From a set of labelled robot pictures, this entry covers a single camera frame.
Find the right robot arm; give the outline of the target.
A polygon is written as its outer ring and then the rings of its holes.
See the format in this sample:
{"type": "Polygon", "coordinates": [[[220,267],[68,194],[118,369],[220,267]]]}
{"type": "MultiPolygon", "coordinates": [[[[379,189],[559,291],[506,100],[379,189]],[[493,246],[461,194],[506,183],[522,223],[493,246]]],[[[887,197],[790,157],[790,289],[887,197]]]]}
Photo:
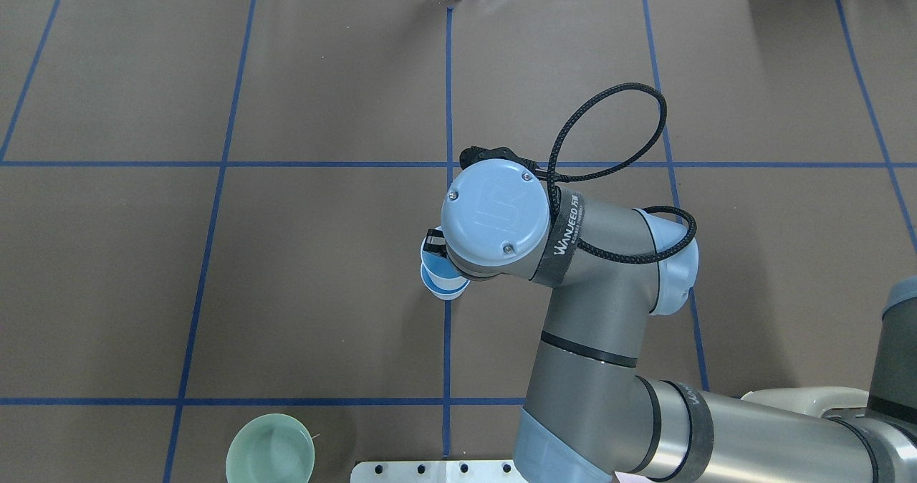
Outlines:
{"type": "Polygon", "coordinates": [[[515,469],[529,482],[913,482],[915,278],[890,290],[862,416],[809,416],[636,374],[646,322],[683,307],[696,224],[554,184],[553,171],[462,163],[423,248],[462,277],[550,287],[521,411],[515,469]]]}

